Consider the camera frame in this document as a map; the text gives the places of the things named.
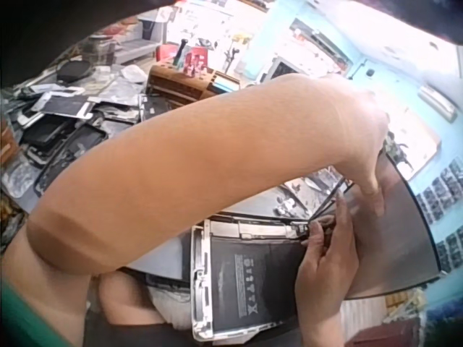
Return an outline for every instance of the hand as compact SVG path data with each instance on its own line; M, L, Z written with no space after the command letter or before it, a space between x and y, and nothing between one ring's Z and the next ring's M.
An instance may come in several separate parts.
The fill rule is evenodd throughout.
M376 161L388 131L388 117L380 109L372 92L334 75L317 80L317 88L331 100L337 113L339 144L347 149L344 158L334 164L339 173L358 184L378 215L384 213L384 201L375 176Z
M346 201L336 197L336 226L325 255L321 224L310 224L307 251L297 274L297 316L304 346L344 345L339 310L359 266Z

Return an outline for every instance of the forearm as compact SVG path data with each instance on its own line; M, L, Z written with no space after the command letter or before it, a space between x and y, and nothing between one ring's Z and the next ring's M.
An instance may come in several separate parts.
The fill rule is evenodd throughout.
M299 321L304 347L344 347L340 313L316 324Z
M31 214L33 248L71 273L113 270L224 207L342 160L331 104L304 77L283 78L177 109L90 151Z

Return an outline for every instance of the finger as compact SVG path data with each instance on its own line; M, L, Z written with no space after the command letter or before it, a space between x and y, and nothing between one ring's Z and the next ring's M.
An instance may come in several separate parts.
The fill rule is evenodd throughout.
M381 187L378 183L376 175L372 172L369 177L362 180L359 184L360 190L363 196L367 200L367 203L375 211L378 217L384 215L384 198Z
M329 226L334 223L334 215L322 215L319 218L315 219L321 226Z
M318 266L318 262L323 253L323 242L325 237L323 229L319 222L313 221L309 225L310 235L307 240L307 251L305 252L304 262L308 262L313 266Z
M341 191L336 194L336 227L331 236L329 252L340 254L343 249L350 247L353 238L352 217L349 207Z

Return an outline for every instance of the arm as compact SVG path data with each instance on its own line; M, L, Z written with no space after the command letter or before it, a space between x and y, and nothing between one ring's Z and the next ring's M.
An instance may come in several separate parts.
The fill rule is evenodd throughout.
M304 346L342 347L341 303L359 266L354 226L347 203L336 197L336 227L324 251L322 226L310 224L307 251L297 274L297 317Z
M373 172L386 117L376 118L370 104L358 102L360 94L345 91L343 83L281 77L185 106L99 145L41 198L25 236L15 240L23 245L7 252L5 275L79 343L83 318L80 327L70 325L72 331L59 328L43 309L49 298L41 296L37 304L26 285L45 281L55 287L61 273L84 285L90 274L126 265L227 206L328 165L365 182L364 192L376 196ZM18 271L27 266L9 259L24 247L35 255L32 262L44 260L40 266L56 273L38 278L40 272ZM75 298L59 295L75 312Z

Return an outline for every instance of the red object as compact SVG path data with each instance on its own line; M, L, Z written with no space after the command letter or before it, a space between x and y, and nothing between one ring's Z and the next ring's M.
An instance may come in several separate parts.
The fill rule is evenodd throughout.
M178 49L178 45L160 45L156 47L156 61L174 58Z

